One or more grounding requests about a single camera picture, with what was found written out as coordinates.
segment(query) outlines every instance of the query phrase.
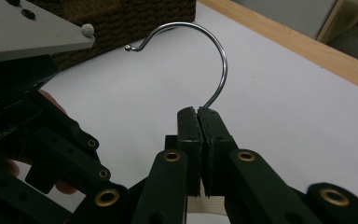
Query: finger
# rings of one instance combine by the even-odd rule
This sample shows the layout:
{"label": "finger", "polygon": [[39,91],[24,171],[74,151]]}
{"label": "finger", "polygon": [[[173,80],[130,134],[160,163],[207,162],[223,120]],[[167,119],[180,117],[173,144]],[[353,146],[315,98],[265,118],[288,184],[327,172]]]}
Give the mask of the finger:
{"label": "finger", "polygon": [[74,194],[76,189],[62,180],[57,181],[56,188],[64,194]]}
{"label": "finger", "polygon": [[13,160],[7,160],[5,162],[4,168],[6,171],[8,171],[10,174],[14,176],[18,176],[20,174],[20,168]]}
{"label": "finger", "polygon": [[50,95],[50,93],[46,91],[39,90],[40,94],[42,94],[46,99],[48,99],[52,104],[56,105],[63,113],[66,114],[66,111],[60,106],[57,101]]}

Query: metal hook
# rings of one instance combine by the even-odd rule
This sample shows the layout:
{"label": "metal hook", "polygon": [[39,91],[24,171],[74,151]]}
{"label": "metal hook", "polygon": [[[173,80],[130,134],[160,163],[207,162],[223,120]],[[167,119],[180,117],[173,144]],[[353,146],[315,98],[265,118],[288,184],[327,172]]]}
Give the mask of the metal hook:
{"label": "metal hook", "polygon": [[152,31],[152,33],[150,33],[150,35],[144,40],[144,42],[142,42],[142,44],[139,47],[133,47],[132,45],[126,45],[125,50],[139,52],[144,49],[146,44],[149,42],[149,40],[154,35],[157,35],[163,31],[171,29],[171,28],[182,27],[182,26],[193,28],[193,29],[198,30],[198,31],[202,32],[203,34],[207,35],[213,41],[213,43],[216,45],[217,49],[219,50],[220,56],[222,58],[223,73],[222,73],[222,77],[220,78],[219,86],[217,87],[217,90],[213,94],[211,99],[204,105],[204,107],[209,107],[214,102],[214,100],[216,100],[216,98],[219,96],[220,92],[222,91],[223,87],[225,86],[226,79],[227,79],[227,68],[228,68],[226,53],[223,50],[223,47],[220,44],[220,42],[216,39],[216,37],[211,32],[209,32],[202,26],[199,26],[197,24],[190,23],[190,22],[177,21],[177,22],[166,23],[166,24],[159,26],[154,31]]}

